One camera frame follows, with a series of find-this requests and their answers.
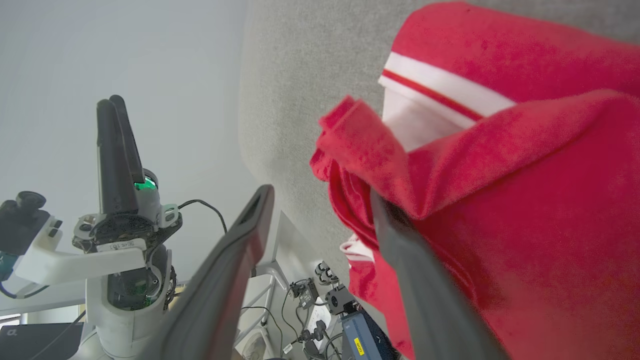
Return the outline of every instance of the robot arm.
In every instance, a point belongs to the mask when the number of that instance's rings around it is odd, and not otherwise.
[[[182,215],[176,204],[160,203],[158,179],[142,167],[120,96],[98,102],[97,125],[100,211],[80,217],[72,238],[84,254],[56,251],[62,221],[42,210],[44,197],[21,192],[0,208],[0,281],[20,256],[15,273],[33,283],[86,279],[87,321],[95,326],[92,341],[100,342],[86,358],[130,359],[173,298],[172,253],[163,243],[180,229]]]

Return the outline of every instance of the green light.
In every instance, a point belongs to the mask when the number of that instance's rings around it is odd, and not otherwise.
[[[157,189],[158,187],[156,186],[156,183],[153,182],[153,180],[151,180],[150,178],[145,176],[145,183],[134,183],[133,184],[136,189],[138,190],[142,190],[142,189]]]

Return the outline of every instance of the white bracket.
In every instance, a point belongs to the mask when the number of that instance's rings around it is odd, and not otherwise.
[[[16,275],[37,284],[55,285],[145,267],[145,249],[139,247],[137,239],[132,240],[131,246],[124,245],[118,250],[81,255],[57,252],[62,231],[53,227],[55,223],[56,219],[51,217],[42,227],[18,265]]]

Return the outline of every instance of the yellow label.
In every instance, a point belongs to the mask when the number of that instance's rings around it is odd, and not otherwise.
[[[360,344],[360,339],[356,338],[356,340],[353,340],[356,343],[356,348],[358,349],[358,354],[360,354],[360,356],[364,356],[364,349],[362,348],[362,345]]]

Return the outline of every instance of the red towel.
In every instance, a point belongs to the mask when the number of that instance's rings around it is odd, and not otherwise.
[[[350,258],[349,290],[398,350],[415,357],[370,186],[513,359],[640,358],[640,48],[434,4],[406,21],[380,82],[384,122],[345,98],[319,121],[311,166],[371,252]]]

